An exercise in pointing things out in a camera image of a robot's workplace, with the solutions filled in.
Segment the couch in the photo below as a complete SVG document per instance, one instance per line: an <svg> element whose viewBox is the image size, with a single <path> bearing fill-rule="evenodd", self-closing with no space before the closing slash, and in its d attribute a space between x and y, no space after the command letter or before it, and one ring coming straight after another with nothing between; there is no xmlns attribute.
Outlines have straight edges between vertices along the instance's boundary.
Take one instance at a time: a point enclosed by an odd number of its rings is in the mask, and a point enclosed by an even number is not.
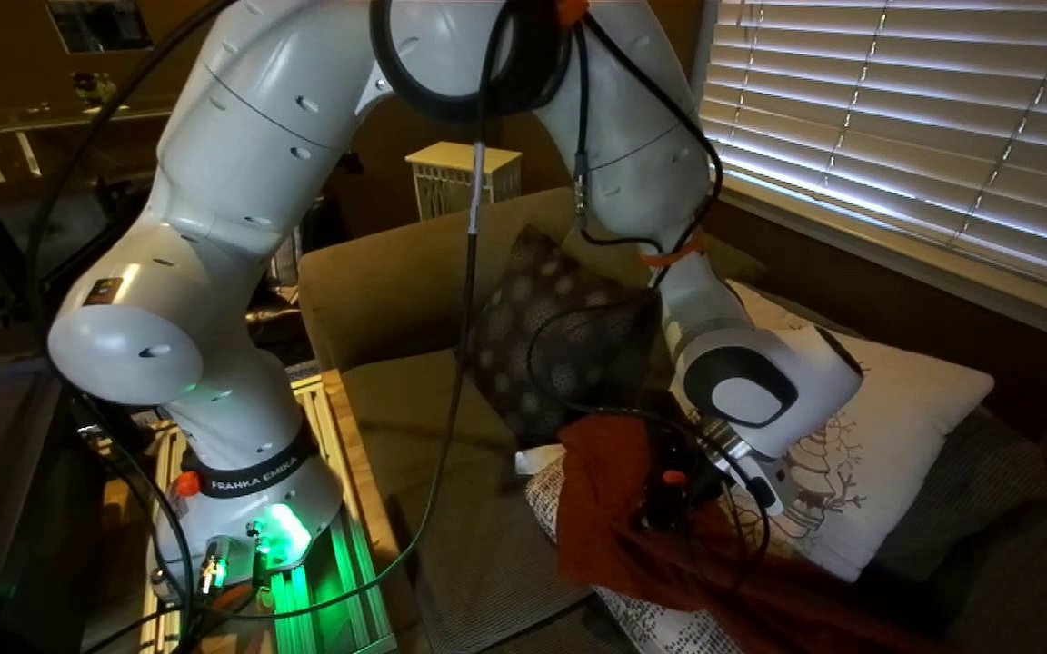
<svg viewBox="0 0 1047 654"><path fill-rule="evenodd" d="M584 274L626 287L643 283L634 251L594 247L566 232L566 220L566 188L486 206L477 298L485 305L494 298L525 229L551 237ZM463 328L463 232L463 215L428 217L310 251L297 274L310 346L319 368L337 368L346 377L401 538L407 542L428 513L423 550L402 568L412 591L392 591L390 607L401 645L692 650L706 643L706 650L737 650L708 613L643 603L562 573L551 507L560 504L560 459L543 477L520 479L512 467L520 440L501 406L471 381L463 381L440 499L428 504ZM718 275L750 283L737 289L758 300L757 318L827 323L791 298L758 298L752 275L763 261L715 241L706 241L706 254ZM853 504L870 507L852 517L853 522L844 521L844 532L864 532L853 559L827 553L825 538L825 553L819 553L819 538L795 538L791 550L844 579L858 603L882 621L928 632L946 645L1047 650L1047 431L1023 435L985 412L980 395L993 381L978 369L871 346L848 328L838 333L853 338L852 354L861 354L864 368L877 368L870 369L870 402L882 406L870 414L853 406L852 417L838 417L838 431L861 442L887 435L894 465L887 461L864 493L882 499L887 487L900 493L887 500L882 517L871 513L882 500L858 493ZM917 426L920 414L934 417L924 446L920 435L887 427L889 406Z"/></svg>

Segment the white pillow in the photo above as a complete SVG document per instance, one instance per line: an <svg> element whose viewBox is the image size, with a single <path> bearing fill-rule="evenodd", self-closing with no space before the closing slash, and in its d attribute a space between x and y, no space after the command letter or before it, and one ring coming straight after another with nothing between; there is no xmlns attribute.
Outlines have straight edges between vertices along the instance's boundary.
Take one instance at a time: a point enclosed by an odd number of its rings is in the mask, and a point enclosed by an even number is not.
<svg viewBox="0 0 1047 654"><path fill-rule="evenodd" d="M807 318L733 283L763 331ZM812 564L853 580L905 517L946 435L990 395L993 377L924 354L838 333L861 368L861 389L786 459L800 489L773 535Z"/></svg>

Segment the window blinds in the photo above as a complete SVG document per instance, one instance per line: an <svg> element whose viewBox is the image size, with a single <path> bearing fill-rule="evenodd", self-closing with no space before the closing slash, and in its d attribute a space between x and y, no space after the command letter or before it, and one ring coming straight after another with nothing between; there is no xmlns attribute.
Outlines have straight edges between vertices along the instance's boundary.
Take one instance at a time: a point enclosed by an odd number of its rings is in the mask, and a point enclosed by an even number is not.
<svg viewBox="0 0 1047 654"><path fill-rule="evenodd" d="M1047 283L1047 0L718 0L731 173Z"/></svg>

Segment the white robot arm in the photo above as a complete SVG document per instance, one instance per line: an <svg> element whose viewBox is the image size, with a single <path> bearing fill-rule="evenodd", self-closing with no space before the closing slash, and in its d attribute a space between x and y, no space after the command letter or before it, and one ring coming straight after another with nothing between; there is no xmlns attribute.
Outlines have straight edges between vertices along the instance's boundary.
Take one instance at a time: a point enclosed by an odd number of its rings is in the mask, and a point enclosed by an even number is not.
<svg viewBox="0 0 1047 654"><path fill-rule="evenodd" d="M401 90L390 64L374 64L372 30L390 30L379 54L395 54L419 87L465 97L480 90L486 31L505 5L383 8L390 25L374 25L360 0L231 5L159 139L142 217L79 275L52 328L52 355L73 384L113 402L163 406L189 435L201 493L178 500L192 553L167 550L171 573L183 556L201 564L216 538L249 542L269 532L277 507L310 532L303 544L337 513L337 484L316 459L283 368L249 346L243 310L367 106ZM594 17L676 106L692 106L643 0L596 0ZM584 203L609 232L671 251L708 195L706 148L594 36L584 63L545 87L534 116L566 168L588 173ZM594 90L584 136L581 87ZM757 331L700 254L680 258L658 289L686 402L727 417L750 452L778 459L858 384L834 338ZM266 564L286 569L303 564L303 544Z"/></svg>

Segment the red cloth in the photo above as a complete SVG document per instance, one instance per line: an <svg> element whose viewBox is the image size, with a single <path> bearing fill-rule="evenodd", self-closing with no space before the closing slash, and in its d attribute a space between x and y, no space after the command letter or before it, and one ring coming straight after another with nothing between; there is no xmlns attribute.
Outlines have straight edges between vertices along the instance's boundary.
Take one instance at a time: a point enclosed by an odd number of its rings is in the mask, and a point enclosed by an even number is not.
<svg viewBox="0 0 1047 654"><path fill-rule="evenodd" d="M581 417L566 442L557 513L560 568L581 584L676 609L708 609L740 650L941 650L928 635L878 621L852 603L825 569L752 559L723 507L692 513L692 535L638 532L634 517L648 484L648 427L638 417Z"/></svg>

